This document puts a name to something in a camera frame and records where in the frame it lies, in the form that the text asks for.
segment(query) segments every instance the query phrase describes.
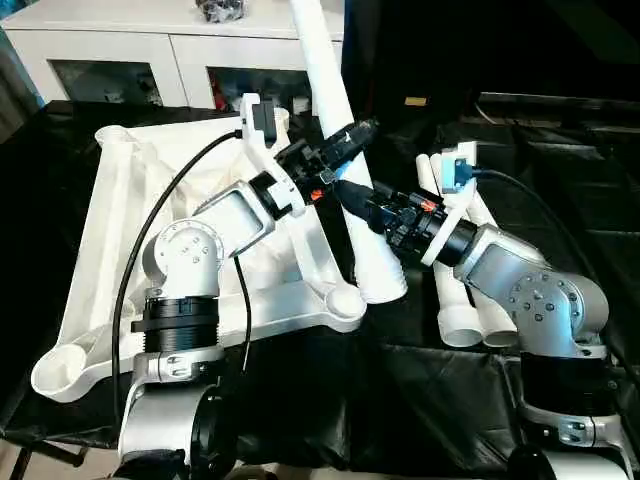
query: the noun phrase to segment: white pvc pipe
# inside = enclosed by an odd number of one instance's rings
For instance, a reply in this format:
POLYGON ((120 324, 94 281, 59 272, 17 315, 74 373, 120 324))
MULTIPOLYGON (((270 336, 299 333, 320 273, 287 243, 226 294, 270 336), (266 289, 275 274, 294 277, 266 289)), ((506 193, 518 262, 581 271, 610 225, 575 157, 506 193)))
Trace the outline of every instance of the white pvc pipe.
MULTIPOLYGON (((488 223, 497 227, 496 221, 479 192, 467 207, 469 219, 476 225, 488 223)), ((498 303, 475 288, 471 289, 473 302, 485 332, 484 343, 489 347, 508 347, 518 341, 518 329, 509 314, 498 303)))
MULTIPOLYGON (((439 195, 436 180, 427 155, 416 158, 420 186, 439 195)), ((478 314, 469 303, 464 285, 453 276, 453 269, 440 262, 433 263, 440 311, 438 328, 442 341, 452 347, 470 347, 482 341, 483 330, 478 314)))
MULTIPOLYGON (((325 138, 353 122, 347 92, 336 62, 333 44, 319 0, 290 0, 293 19, 302 44, 307 75, 325 138)), ((371 187, 364 155, 358 155, 343 179, 371 187)), ((385 238, 367 223, 342 210, 355 256, 355 274, 367 303, 385 303, 402 297, 407 283, 400 261, 385 238)))

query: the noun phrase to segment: cable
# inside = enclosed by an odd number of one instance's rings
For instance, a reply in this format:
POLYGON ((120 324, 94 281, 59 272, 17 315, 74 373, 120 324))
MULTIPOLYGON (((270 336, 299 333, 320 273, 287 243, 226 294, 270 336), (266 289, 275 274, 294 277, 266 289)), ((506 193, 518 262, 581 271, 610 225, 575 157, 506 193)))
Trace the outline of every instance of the cable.
POLYGON ((585 255, 578 241, 575 239, 575 237, 569 231, 566 225, 562 222, 562 220, 560 220, 560 218, 555 214, 555 212, 551 210, 551 207, 549 207, 547 202, 545 202, 540 195, 538 195, 536 192, 531 190, 520 180, 510 175, 507 175, 506 173, 500 172, 498 170, 474 167, 473 176, 476 178, 494 178, 497 180, 502 180, 503 182, 509 183, 519 188, 521 191, 529 195, 533 200, 535 200, 538 206, 544 211, 545 215, 555 224, 558 230, 560 230, 560 232, 564 235, 565 240, 569 244, 569 247, 573 250, 575 255, 578 257, 578 259, 580 260, 580 263, 582 263, 583 270, 587 273, 587 275, 594 281, 597 279, 598 275, 596 274, 595 268, 593 268, 593 265, 585 255))
POLYGON ((116 427, 118 428, 120 427, 122 421, 120 415, 120 383, 118 380, 120 374, 120 317, 122 315, 124 296, 127 291, 129 279, 131 278, 131 273, 133 272, 136 257, 138 256, 138 253, 142 248, 142 242, 144 241, 144 237, 146 237, 147 233, 149 232, 151 224, 155 220, 164 203, 169 198, 169 195, 171 195, 178 183, 180 183, 180 180, 184 178, 189 170, 191 170, 193 166, 202 159, 202 157, 204 157, 207 153, 209 153, 221 143, 232 138, 242 138, 242 130, 225 133, 224 135, 204 147, 202 150, 200 150, 195 157, 189 160, 189 162, 184 167, 182 167, 182 170, 180 170, 178 174, 173 178, 173 180, 171 180, 171 183, 169 183, 165 191, 162 192, 162 195, 160 195, 160 198, 158 198, 158 201, 151 209, 149 216, 140 228, 140 232, 136 237, 136 241, 133 243, 131 253, 129 254, 129 259, 127 260, 127 265, 125 266, 124 273, 122 274, 120 287, 118 288, 118 296, 116 297, 116 304, 113 309, 113 325, 111 330, 111 380, 113 382, 113 413, 116 420, 116 427))
POLYGON ((636 386, 638 390, 638 394, 640 394, 640 375, 638 372, 634 370, 634 368, 629 364, 624 355, 618 347, 616 347, 610 339, 608 339, 607 348, 611 351, 611 355, 613 355, 618 363, 622 366, 627 376, 631 379, 631 382, 636 386))
POLYGON ((236 272, 238 273, 238 280, 240 280, 240 288, 242 289, 242 296, 244 297, 244 305, 247 309, 247 330, 244 334, 241 370, 241 373, 245 373, 247 371, 247 361, 249 360, 249 346, 251 345, 251 301, 249 300, 249 290, 247 289, 247 283, 244 280, 244 274, 240 266, 240 259, 237 255, 233 257, 233 263, 236 265, 236 272))
POLYGON ((489 115, 484 113, 484 110, 480 108, 480 105, 478 105, 478 102, 474 102, 473 106, 476 107, 476 110, 478 111, 478 113, 482 115, 482 118, 484 118, 487 122, 489 122, 491 125, 498 125, 498 122, 496 122, 493 118, 491 118, 489 115))

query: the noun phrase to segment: robotic arm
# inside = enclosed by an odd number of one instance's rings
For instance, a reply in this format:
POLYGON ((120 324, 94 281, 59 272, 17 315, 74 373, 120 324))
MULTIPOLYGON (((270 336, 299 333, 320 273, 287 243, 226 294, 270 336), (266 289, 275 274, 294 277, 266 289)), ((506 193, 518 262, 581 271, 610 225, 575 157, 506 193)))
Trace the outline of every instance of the robotic arm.
MULTIPOLYGON (((377 182, 369 189, 339 181, 336 193, 348 211, 385 234, 399 258, 428 263, 426 252, 447 225, 440 197, 424 191, 404 194, 377 182)), ((596 476, 579 478, 632 479, 608 383, 607 350, 598 335, 609 314, 598 285, 555 270, 539 250, 513 235, 465 220, 445 237, 437 259, 454 267, 460 281, 500 304, 518 327, 520 412, 529 441, 538 447, 515 452, 510 461, 514 478, 578 478, 530 475, 549 466, 557 475, 567 468, 570 475, 583 472, 582 457, 562 452, 590 449, 610 459, 598 462, 605 470, 610 467, 613 476, 594 467, 596 476)))
POLYGON ((242 138, 259 171, 204 202, 193 216, 167 225, 146 245, 152 281, 143 319, 144 352, 134 359, 118 442, 122 478, 221 478, 234 465, 236 436, 226 403, 224 351, 218 339, 218 272, 225 259, 250 248, 287 214, 333 188, 334 171, 351 161, 375 133, 372 121, 339 130, 312 148, 304 140, 275 159, 271 102, 248 94, 242 138))

